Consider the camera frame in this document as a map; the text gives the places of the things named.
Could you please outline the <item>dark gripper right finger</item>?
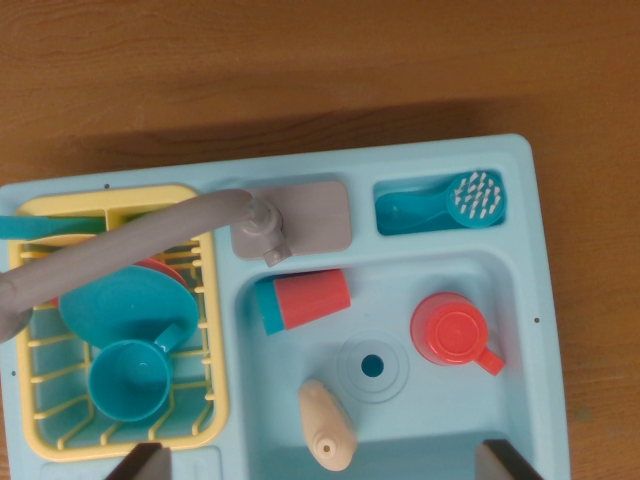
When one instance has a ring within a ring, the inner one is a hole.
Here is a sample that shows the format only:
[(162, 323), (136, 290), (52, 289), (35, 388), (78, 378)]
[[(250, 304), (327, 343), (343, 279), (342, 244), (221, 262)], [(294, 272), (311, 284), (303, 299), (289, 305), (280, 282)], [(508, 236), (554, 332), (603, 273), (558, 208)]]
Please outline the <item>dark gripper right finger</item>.
[(542, 480), (543, 477), (505, 439), (487, 439), (475, 449), (476, 480)]

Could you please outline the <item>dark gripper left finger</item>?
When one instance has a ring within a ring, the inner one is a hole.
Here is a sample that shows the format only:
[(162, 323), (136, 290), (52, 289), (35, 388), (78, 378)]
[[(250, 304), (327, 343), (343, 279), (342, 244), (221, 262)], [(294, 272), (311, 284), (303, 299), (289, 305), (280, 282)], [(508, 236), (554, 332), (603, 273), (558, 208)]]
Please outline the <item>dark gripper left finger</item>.
[(161, 443), (139, 443), (105, 479), (172, 480), (171, 449)]

